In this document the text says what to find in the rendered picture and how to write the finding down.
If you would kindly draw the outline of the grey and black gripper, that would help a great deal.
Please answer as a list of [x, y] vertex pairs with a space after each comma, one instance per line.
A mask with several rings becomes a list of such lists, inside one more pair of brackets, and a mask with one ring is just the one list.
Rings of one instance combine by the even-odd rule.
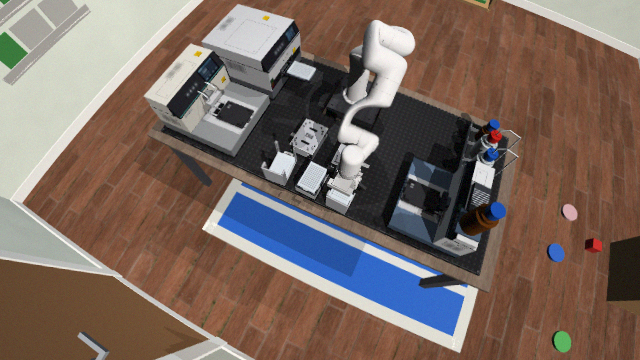
[[[326, 172], [329, 174], [329, 176], [332, 179], [335, 179], [336, 175], [338, 174], [338, 168], [339, 168], [339, 164], [337, 165], [336, 170], [327, 169]], [[351, 183], [350, 188], [353, 189], [352, 195], [354, 195], [354, 193], [356, 193], [357, 191], [365, 191], [366, 190], [366, 187], [360, 182], [360, 180], [361, 180], [361, 176], [358, 176], [357, 178], [354, 178], [353, 182]]]

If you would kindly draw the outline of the red bottle cap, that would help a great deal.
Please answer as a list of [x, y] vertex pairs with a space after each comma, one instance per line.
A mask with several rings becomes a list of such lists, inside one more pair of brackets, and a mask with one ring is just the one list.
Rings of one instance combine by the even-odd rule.
[[501, 140], [501, 138], [502, 138], [501, 133], [499, 133], [499, 134], [496, 136], [496, 134], [497, 134], [498, 132], [499, 132], [499, 131], [497, 131], [497, 130], [493, 130], [493, 131], [488, 135], [488, 139], [489, 139], [492, 143], [497, 143], [499, 140]]

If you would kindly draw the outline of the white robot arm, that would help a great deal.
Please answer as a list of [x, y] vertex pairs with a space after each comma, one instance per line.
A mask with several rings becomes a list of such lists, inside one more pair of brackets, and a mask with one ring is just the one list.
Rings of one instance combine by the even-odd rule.
[[[365, 30], [363, 45], [350, 52], [348, 85], [343, 98], [351, 106], [337, 132], [337, 140], [346, 147], [341, 152], [338, 174], [335, 179], [330, 178], [328, 187], [350, 197], [352, 181], [358, 176], [362, 177], [361, 165], [379, 143], [377, 135], [351, 124], [351, 119], [363, 108], [391, 106], [407, 70], [407, 62], [403, 57], [410, 55], [414, 48], [415, 39], [409, 30], [374, 20]], [[367, 94], [370, 71], [376, 75]]]

